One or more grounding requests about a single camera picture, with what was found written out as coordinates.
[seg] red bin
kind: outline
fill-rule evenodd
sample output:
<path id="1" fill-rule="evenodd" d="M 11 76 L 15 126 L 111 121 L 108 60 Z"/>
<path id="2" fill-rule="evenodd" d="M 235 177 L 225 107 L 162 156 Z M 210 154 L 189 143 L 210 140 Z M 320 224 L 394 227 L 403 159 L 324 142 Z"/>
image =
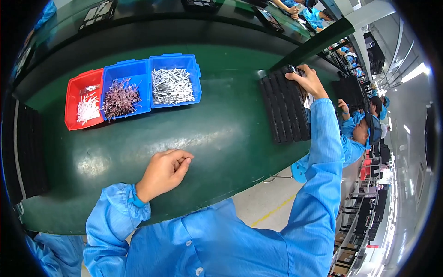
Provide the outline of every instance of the red bin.
<path id="1" fill-rule="evenodd" d="M 103 68 L 89 70 L 69 80 L 65 103 L 65 124 L 68 130 L 84 129 L 104 121 L 100 114 L 100 117 L 88 120 L 84 125 L 81 122 L 77 122 L 77 104 L 81 100 L 80 90 L 87 86 L 100 84 L 100 87 L 93 91 L 95 92 L 94 96 L 97 96 L 100 100 L 101 92 L 103 91 L 103 71 Z"/>

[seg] blue wrist strap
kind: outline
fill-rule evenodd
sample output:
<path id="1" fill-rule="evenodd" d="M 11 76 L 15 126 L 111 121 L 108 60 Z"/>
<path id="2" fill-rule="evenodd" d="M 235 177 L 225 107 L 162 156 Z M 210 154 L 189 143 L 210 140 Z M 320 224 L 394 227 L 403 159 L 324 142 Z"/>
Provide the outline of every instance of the blue wrist strap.
<path id="1" fill-rule="evenodd" d="M 139 208 L 143 208 L 144 206 L 146 206 L 147 203 L 141 201 L 141 200 L 137 197 L 137 194 L 135 193 L 135 188 L 134 188 L 134 192 L 130 192 L 130 193 L 129 193 L 129 196 L 132 196 L 132 197 L 129 197 L 129 198 L 128 198 L 128 202 L 129 202 L 129 203 L 132 203 L 132 204 L 136 205 L 136 206 L 139 207 Z"/>

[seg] blue cap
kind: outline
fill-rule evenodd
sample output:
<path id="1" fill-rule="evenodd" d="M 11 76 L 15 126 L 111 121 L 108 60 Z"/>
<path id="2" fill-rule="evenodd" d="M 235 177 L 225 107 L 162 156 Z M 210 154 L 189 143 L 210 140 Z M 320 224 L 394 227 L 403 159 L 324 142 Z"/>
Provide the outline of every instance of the blue cap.
<path id="1" fill-rule="evenodd" d="M 378 118 L 370 113 L 365 116 L 366 123 L 368 124 L 368 140 L 366 141 L 366 149 L 370 149 L 371 145 L 375 145 L 380 142 L 381 139 L 381 124 Z"/>
<path id="2" fill-rule="evenodd" d="M 389 103 L 390 103 L 389 98 L 387 98 L 387 97 L 385 96 L 385 100 L 386 100 L 386 108 L 388 108 L 388 107 L 389 107 Z"/>

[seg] cuff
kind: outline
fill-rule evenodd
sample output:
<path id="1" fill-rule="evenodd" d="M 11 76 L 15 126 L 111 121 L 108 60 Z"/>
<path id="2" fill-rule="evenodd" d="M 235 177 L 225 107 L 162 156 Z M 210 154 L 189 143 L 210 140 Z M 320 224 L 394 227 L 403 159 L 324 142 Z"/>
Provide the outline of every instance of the cuff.
<path id="1" fill-rule="evenodd" d="M 143 208 L 147 203 L 141 201 L 138 197 L 137 197 L 137 190 L 134 184 L 132 184 L 132 188 L 129 191 L 129 195 L 128 195 L 128 203 L 132 203 L 134 205 L 136 205 L 139 208 Z"/>
<path id="2" fill-rule="evenodd" d="M 151 218 L 151 205 L 138 199 L 134 184 L 117 183 L 103 189 L 102 193 L 123 215 L 141 221 Z"/>

